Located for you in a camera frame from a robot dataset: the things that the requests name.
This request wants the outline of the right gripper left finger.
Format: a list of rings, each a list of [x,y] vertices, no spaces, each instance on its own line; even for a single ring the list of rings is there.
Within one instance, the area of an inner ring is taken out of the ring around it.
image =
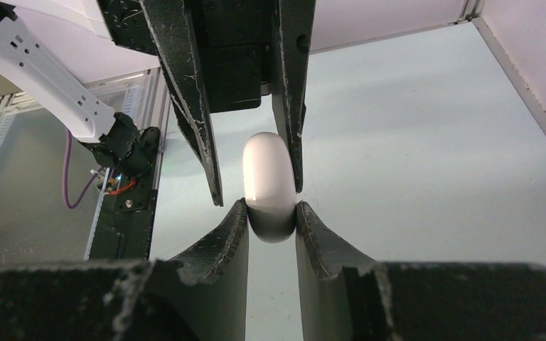
[[[0,265],[0,340],[243,340],[249,237],[237,200],[169,260]]]

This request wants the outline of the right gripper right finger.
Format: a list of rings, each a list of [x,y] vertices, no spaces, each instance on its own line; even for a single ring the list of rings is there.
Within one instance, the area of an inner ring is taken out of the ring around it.
[[[546,266],[377,261],[296,206],[305,340],[546,340]]]

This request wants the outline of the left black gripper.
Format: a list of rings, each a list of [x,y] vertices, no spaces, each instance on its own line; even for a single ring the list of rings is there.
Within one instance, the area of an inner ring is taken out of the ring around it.
[[[97,5],[115,45],[157,52],[179,130],[203,167],[215,206],[223,206],[223,187],[210,112],[259,107],[262,88],[271,80],[277,131],[289,152],[296,192],[302,191],[314,0],[103,0]]]

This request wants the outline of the white earbud charging case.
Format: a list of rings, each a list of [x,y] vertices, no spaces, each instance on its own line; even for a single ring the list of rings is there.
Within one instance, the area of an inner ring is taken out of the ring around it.
[[[270,244],[290,238],[296,228],[296,189],[284,140],[266,131],[251,136],[242,154],[242,177],[252,231]]]

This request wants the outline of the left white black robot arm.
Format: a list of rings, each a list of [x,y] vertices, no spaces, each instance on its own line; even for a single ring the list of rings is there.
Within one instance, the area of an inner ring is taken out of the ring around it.
[[[54,114],[101,166],[140,178],[152,162],[139,127],[91,95],[19,11],[61,18],[119,48],[157,57],[178,126],[217,206],[223,186],[210,116],[258,107],[271,95],[291,161],[291,188],[300,193],[315,8],[314,1],[87,1],[84,11],[75,11],[60,1],[0,1],[0,75]]]

